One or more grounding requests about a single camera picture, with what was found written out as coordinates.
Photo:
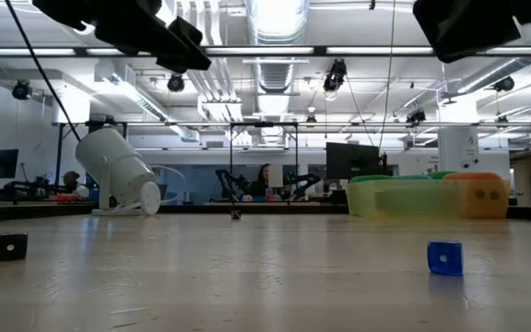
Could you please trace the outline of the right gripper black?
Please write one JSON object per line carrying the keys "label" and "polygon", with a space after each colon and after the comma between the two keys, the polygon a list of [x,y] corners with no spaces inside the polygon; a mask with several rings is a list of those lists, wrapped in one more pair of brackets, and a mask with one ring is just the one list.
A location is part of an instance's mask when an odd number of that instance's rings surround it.
{"label": "right gripper black", "polygon": [[416,0],[412,13],[437,58],[452,63],[514,42],[531,0]]}

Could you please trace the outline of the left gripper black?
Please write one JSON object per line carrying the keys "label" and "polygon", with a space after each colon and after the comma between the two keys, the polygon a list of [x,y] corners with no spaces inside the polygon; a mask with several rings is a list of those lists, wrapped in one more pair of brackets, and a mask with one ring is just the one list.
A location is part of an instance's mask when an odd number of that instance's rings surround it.
{"label": "left gripper black", "polygon": [[211,60],[201,50],[203,33],[181,17],[157,17],[162,0],[32,0],[43,14],[95,37],[129,56],[150,53],[174,73],[206,71]]}

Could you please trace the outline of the orange foam die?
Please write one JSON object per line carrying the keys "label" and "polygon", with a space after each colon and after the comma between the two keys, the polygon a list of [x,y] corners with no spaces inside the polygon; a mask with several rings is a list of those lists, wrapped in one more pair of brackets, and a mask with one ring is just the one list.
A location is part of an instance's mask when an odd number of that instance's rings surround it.
{"label": "orange foam die", "polygon": [[511,187],[495,172],[453,172],[442,178],[454,186],[463,219],[504,219]]}

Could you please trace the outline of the yellow translucent plastic bin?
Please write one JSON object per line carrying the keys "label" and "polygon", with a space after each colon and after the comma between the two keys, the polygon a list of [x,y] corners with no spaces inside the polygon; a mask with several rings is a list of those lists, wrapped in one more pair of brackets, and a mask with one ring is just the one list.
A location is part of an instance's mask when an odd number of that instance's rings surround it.
{"label": "yellow translucent plastic bin", "polygon": [[378,179],[352,182],[348,213],[365,219],[503,219],[510,185],[501,179]]}

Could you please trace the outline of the small blue die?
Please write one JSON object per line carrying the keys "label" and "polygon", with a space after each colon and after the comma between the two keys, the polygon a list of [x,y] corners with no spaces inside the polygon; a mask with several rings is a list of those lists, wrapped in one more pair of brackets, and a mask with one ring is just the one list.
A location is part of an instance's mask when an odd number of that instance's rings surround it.
{"label": "small blue die", "polygon": [[431,273],[462,276],[464,273],[463,244],[456,241],[430,241],[427,245],[428,268]]}

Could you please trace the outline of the white building column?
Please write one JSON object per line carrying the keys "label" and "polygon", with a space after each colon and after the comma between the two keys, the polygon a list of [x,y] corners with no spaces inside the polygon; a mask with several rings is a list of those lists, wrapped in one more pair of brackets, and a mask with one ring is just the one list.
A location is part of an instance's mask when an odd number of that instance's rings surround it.
{"label": "white building column", "polygon": [[478,109],[472,96],[439,104],[437,117],[441,171],[469,172],[478,164]]}

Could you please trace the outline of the black overhead beam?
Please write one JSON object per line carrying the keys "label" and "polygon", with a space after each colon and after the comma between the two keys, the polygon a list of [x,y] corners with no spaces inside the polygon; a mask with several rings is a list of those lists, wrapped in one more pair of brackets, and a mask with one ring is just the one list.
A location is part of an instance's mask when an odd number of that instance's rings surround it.
{"label": "black overhead beam", "polygon": [[[123,57],[111,47],[36,47],[41,57]],[[433,57],[428,46],[209,46],[209,57]],[[22,47],[0,47],[0,57],[29,57]],[[477,54],[478,57],[531,57],[531,46],[502,46]]]}

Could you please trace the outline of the black computer monitor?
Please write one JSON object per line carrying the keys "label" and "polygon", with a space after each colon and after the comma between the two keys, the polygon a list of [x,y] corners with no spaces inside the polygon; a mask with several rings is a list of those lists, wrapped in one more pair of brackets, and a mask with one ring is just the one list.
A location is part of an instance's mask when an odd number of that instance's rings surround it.
{"label": "black computer monitor", "polygon": [[0,149],[0,179],[16,177],[18,155],[18,149]]}
{"label": "black computer monitor", "polygon": [[325,154],[326,178],[329,180],[350,180],[383,173],[380,152],[375,146],[327,142]]}

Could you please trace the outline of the white rectangular panel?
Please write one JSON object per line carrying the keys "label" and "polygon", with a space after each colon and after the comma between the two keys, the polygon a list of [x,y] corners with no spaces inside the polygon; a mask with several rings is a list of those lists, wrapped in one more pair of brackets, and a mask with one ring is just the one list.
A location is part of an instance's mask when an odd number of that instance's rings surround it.
{"label": "white rectangular panel", "polygon": [[284,172],[281,164],[270,164],[267,167],[267,183],[271,188],[284,186]]}

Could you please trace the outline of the silver ceiling air duct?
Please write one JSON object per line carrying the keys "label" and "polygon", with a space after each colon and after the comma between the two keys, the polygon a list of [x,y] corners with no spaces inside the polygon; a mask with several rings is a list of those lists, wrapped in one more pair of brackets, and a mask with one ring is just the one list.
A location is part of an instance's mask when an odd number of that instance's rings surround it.
{"label": "silver ceiling air duct", "polygon": [[[310,0],[244,0],[251,45],[300,44],[307,29]],[[294,64],[255,66],[258,88],[286,93],[294,78]]]}

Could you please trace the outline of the black background rig frame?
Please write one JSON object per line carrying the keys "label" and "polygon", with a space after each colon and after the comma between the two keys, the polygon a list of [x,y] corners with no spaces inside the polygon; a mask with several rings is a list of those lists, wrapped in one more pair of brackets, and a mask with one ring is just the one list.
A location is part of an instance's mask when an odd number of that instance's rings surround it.
{"label": "black background rig frame", "polygon": [[369,146],[380,151],[431,150],[440,129],[471,127],[486,139],[505,133],[529,132],[531,122],[511,121],[475,123],[389,123],[389,122],[85,122],[75,127],[86,129],[107,125],[128,138],[140,129],[143,136],[157,136],[163,140],[175,136],[183,144],[180,151],[225,151],[243,153],[288,152],[295,159],[303,150],[317,151],[314,135],[322,135],[342,142],[365,138]]}

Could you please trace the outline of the black aluminium table frame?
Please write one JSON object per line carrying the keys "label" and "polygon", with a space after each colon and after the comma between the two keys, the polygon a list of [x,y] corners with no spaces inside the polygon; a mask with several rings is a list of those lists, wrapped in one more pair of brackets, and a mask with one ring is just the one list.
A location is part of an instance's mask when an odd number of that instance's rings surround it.
{"label": "black aluminium table frame", "polygon": [[[71,215],[86,215],[95,207],[93,204],[46,204],[31,205],[24,202],[22,205],[0,206],[0,221],[12,219],[38,219]],[[309,205],[298,203],[293,205],[281,204],[216,204],[205,206],[161,206],[159,214],[230,214],[232,210],[240,210],[242,214],[347,214],[346,205]],[[531,220],[531,207],[509,207],[507,219]]]}

